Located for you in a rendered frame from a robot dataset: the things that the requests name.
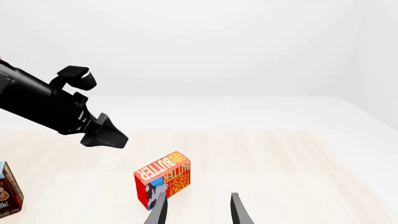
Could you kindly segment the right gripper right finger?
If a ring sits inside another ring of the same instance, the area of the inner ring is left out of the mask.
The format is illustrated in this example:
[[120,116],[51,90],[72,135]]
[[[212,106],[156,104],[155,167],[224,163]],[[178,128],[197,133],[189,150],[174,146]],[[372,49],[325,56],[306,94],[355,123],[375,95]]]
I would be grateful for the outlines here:
[[254,224],[236,192],[231,194],[230,209],[233,224]]

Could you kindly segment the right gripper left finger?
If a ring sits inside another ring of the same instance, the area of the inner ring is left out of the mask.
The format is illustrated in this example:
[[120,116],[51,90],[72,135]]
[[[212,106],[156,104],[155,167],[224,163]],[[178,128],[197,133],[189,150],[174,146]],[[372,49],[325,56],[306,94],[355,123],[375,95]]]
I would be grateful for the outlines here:
[[167,209],[167,194],[162,192],[144,224],[165,224],[167,218]]

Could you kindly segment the red butter box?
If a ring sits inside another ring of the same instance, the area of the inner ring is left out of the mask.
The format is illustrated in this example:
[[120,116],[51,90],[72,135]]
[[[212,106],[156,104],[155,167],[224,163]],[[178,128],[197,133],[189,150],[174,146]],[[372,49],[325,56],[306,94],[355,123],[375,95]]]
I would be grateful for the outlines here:
[[134,172],[137,197],[147,210],[152,210],[161,193],[167,197],[191,183],[190,160],[175,151]]

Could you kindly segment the brown chocolate milk carton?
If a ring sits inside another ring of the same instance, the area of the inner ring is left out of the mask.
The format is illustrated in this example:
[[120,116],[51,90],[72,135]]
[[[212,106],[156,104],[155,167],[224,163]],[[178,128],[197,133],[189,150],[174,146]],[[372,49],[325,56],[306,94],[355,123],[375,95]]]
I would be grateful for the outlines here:
[[0,218],[22,210],[24,195],[8,163],[0,161]]

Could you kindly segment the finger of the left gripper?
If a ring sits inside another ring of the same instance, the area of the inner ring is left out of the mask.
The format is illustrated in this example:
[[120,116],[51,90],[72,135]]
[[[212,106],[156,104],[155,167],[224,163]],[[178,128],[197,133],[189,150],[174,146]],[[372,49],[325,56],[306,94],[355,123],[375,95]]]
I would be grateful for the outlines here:
[[80,143],[85,147],[106,146],[123,149],[129,138],[114,126],[108,115],[101,113],[98,119],[91,120]]

